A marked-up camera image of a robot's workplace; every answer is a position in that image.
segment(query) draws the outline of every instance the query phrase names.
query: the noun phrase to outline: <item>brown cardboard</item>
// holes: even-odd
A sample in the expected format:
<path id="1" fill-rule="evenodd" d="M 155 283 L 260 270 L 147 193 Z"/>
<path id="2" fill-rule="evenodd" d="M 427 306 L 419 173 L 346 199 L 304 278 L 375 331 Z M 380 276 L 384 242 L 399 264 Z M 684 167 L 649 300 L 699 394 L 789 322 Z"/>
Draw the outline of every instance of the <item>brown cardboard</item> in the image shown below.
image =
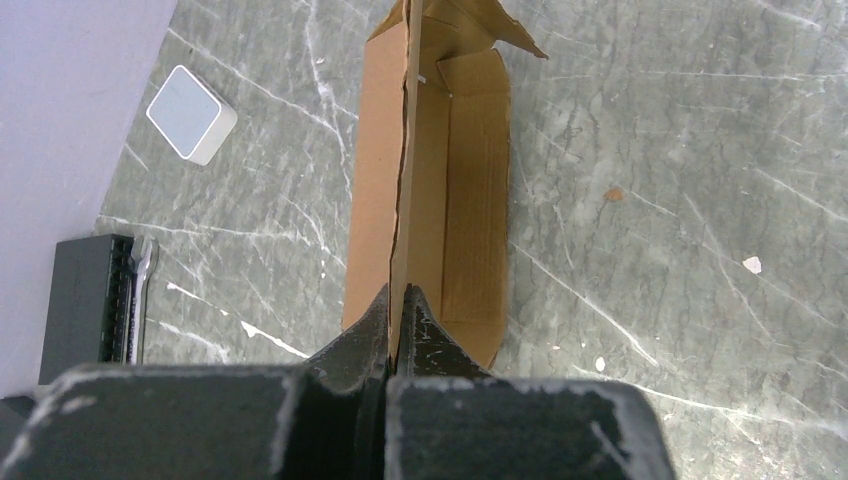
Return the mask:
<path id="1" fill-rule="evenodd" d="M 481 365 L 500 347 L 510 85 L 499 39 L 547 58 L 496 0 L 399 0 L 365 45 L 342 325 L 389 283 L 392 355 L 408 283 Z"/>

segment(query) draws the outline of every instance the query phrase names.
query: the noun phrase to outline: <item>wall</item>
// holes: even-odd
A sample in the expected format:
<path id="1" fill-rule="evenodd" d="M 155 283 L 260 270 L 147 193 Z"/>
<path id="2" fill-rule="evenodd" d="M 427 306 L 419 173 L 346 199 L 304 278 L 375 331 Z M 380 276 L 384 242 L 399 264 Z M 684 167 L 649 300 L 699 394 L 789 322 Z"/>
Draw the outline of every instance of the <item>wall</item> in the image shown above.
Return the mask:
<path id="1" fill-rule="evenodd" d="M 0 0 L 0 397 L 38 379 L 56 242 L 91 233 L 176 0 Z"/>

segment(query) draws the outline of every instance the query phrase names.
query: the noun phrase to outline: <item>white box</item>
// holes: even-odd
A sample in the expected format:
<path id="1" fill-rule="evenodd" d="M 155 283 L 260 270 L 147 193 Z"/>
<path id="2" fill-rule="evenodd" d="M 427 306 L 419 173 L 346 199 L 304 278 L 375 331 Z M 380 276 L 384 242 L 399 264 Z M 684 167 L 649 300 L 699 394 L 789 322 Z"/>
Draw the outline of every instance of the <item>white box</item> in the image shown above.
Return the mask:
<path id="1" fill-rule="evenodd" d="M 177 65 L 147 107 L 147 118 L 183 160 L 207 165 L 238 120 L 211 88 Z"/>

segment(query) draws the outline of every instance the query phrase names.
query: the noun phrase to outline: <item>wrench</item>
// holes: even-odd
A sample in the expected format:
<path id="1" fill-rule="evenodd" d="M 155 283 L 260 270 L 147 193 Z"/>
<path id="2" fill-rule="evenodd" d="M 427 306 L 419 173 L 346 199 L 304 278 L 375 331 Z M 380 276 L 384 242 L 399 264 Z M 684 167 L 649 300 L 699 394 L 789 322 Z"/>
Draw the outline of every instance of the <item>wrench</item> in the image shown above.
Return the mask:
<path id="1" fill-rule="evenodd" d="M 144 350 L 144 324 L 147 311 L 147 283 L 159 260 L 159 243 L 153 237 L 135 237 L 130 252 L 130 267 L 135 274 L 133 280 L 132 318 L 130 319 L 130 341 L 126 363 L 142 363 Z"/>

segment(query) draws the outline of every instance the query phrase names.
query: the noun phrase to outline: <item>gray marble surface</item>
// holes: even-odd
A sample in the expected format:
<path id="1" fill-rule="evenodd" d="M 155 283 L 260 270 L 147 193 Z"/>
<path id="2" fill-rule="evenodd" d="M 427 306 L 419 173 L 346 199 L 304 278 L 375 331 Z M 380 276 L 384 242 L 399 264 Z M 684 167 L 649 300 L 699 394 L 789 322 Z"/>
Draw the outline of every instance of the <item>gray marble surface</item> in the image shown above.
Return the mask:
<path id="1" fill-rule="evenodd" d="M 96 226 L 162 243 L 147 361 L 295 362 L 339 333 L 362 45 L 390 3 L 179 2 Z M 848 3 L 504 5 L 551 59 L 501 48 L 495 372 L 638 386 L 681 478 L 845 478 Z M 144 117 L 180 63 L 240 116 L 207 167 Z"/>

